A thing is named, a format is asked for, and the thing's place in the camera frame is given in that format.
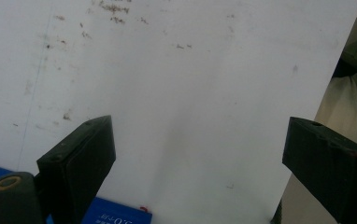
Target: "black clamp jaw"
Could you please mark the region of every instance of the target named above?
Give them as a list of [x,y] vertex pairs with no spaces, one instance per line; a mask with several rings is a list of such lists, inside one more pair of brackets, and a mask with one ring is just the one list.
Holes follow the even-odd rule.
[[0,177],[0,223],[80,223],[115,159],[111,116],[82,123],[36,161],[38,175]]
[[356,143],[317,122],[291,118],[283,163],[338,223],[357,224]]

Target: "smudge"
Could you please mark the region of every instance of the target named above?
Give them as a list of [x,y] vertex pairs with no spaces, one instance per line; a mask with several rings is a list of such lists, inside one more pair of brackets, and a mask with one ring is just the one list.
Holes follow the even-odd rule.
[[39,130],[45,130],[45,128],[44,127],[42,127],[41,125],[39,125],[39,124],[36,124],[36,128],[38,128]]
[[103,8],[104,10],[112,12],[112,14],[115,14],[116,12],[125,12],[126,14],[129,13],[129,7],[120,7],[114,4],[111,5],[106,5],[104,1],[101,1],[99,6]]
[[88,35],[87,33],[85,33],[85,31],[82,32],[82,36],[84,38],[89,38],[89,39],[92,39],[92,37],[90,35]]
[[63,119],[71,120],[69,113],[64,113],[63,114]]
[[31,94],[32,88],[33,88],[33,82],[31,80],[27,80],[26,88],[24,90],[24,95]]
[[115,23],[120,23],[120,24],[125,24],[125,21],[123,19],[120,19],[118,17],[111,17],[111,21],[115,21]]
[[145,24],[149,24],[144,18],[141,18],[141,21],[144,22]]
[[63,16],[55,16],[55,19],[59,20],[59,21],[64,21],[65,18]]

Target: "dirt mark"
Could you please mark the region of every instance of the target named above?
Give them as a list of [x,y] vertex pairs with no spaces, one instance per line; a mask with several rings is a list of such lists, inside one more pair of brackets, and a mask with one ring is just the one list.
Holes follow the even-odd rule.
[[115,21],[115,23],[120,23],[120,24],[125,24],[125,21],[123,19],[120,19],[118,17],[111,17],[111,21]]
[[186,46],[181,46],[180,44],[177,44],[176,48],[177,49],[185,49],[185,48],[192,49],[193,45],[187,44]]
[[144,23],[147,24],[147,25],[149,24],[149,23],[146,21],[146,19],[144,19],[144,18],[141,18],[141,21],[144,22]]
[[54,16],[54,18],[59,20],[59,21],[64,21],[65,20],[64,16]]
[[86,33],[85,31],[82,32],[82,36],[84,38],[89,38],[89,39],[92,39],[92,37],[90,35],[88,35],[88,33]]
[[63,119],[66,119],[66,120],[71,120],[71,118],[70,118],[70,114],[69,114],[69,113],[65,113],[65,114],[63,114]]
[[129,7],[120,7],[114,4],[107,5],[104,1],[101,1],[99,6],[104,10],[112,12],[113,15],[115,15],[116,12],[125,12],[126,14],[129,13]]

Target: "white surface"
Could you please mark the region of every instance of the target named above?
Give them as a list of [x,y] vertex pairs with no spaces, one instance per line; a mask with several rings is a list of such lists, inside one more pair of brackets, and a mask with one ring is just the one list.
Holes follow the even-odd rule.
[[154,224],[268,223],[289,116],[314,118],[356,14],[357,0],[0,1],[0,166],[35,174],[111,114],[101,197]]

